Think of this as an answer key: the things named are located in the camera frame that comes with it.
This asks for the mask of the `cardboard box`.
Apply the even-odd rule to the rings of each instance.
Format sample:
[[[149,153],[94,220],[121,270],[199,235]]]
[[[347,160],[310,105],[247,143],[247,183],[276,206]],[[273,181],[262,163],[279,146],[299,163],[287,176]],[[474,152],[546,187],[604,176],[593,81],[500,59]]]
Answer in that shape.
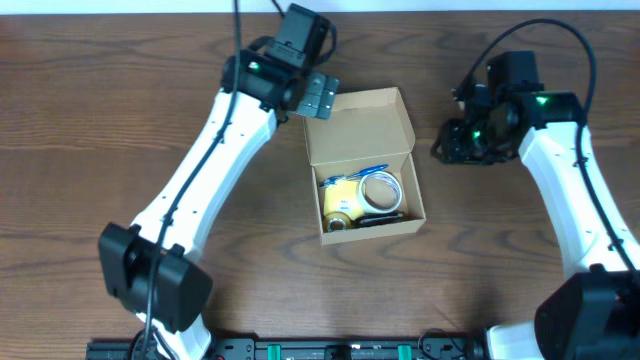
[[[333,245],[378,237],[413,234],[426,221],[418,177],[411,152],[416,137],[397,87],[339,94],[328,120],[303,119],[306,148],[312,171],[313,195],[321,244]],[[324,190],[327,178],[388,164],[403,189],[394,212],[404,218],[382,226],[327,233],[323,229]]]

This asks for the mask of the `blue ballpoint pen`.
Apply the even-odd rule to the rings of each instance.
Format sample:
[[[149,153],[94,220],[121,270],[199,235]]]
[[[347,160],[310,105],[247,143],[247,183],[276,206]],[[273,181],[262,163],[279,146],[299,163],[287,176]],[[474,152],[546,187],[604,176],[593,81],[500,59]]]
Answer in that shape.
[[[378,171],[386,170],[387,168],[388,168],[388,164],[380,164],[380,165],[375,165],[375,166],[372,166],[372,167],[364,168],[364,169],[361,169],[361,170],[359,170],[357,172],[350,173],[350,174],[334,175],[334,176],[331,176],[331,177],[327,178],[323,182],[321,182],[320,183],[320,187],[327,187],[327,186],[336,185],[340,181],[353,181],[355,179],[362,178],[362,177],[364,177],[366,175],[370,175],[370,174],[378,172]]]

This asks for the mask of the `white masking tape roll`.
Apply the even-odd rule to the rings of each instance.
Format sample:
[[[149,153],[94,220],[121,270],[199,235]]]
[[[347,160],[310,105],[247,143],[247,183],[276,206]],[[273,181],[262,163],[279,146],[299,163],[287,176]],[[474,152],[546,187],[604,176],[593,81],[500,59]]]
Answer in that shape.
[[[356,190],[356,198],[365,214],[394,212],[401,205],[403,196],[403,189],[397,178],[386,171],[364,176]]]

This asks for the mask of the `blue white marker pen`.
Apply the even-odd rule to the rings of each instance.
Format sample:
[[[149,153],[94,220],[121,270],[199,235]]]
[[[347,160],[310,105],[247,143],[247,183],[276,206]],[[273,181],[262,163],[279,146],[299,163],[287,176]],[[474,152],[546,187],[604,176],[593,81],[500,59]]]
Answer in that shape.
[[[367,214],[355,220],[356,228],[367,228],[382,226],[399,222],[404,218],[401,212],[391,212],[386,214]]]

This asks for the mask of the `yellow clear tape roll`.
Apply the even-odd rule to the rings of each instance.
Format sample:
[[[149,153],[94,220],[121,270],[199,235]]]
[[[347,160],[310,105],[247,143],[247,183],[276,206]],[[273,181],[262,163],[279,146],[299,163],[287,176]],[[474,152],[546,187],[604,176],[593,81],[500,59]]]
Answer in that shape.
[[[327,233],[346,231],[352,227],[350,217],[343,212],[332,212],[324,217],[323,229]]]

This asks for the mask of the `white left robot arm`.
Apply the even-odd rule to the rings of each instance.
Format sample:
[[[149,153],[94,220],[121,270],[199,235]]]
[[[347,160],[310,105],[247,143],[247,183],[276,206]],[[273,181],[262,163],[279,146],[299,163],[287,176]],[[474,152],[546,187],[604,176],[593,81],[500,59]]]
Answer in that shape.
[[[292,3],[274,36],[242,43],[233,13],[235,52],[205,125],[159,195],[127,227],[108,224],[98,238],[107,292],[144,323],[128,359],[203,359],[213,337],[202,311],[211,278],[197,266],[213,223],[240,175],[289,114],[326,120],[339,82],[317,72],[332,56],[337,30]]]

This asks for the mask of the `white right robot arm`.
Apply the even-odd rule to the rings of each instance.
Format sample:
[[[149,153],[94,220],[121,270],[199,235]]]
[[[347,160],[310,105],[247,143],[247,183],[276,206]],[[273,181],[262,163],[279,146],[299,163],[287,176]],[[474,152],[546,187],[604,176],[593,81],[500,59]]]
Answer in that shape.
[[[563,284],[532,320],[496,325],[458,348],[464,359],[635,359],[639,355],[639,244],[595,158],[590,99],[549,91],[531,51],[477,58],[453,90],[463,117],[432,146],[447,165],[520,160],[533,177],[560,248]]]

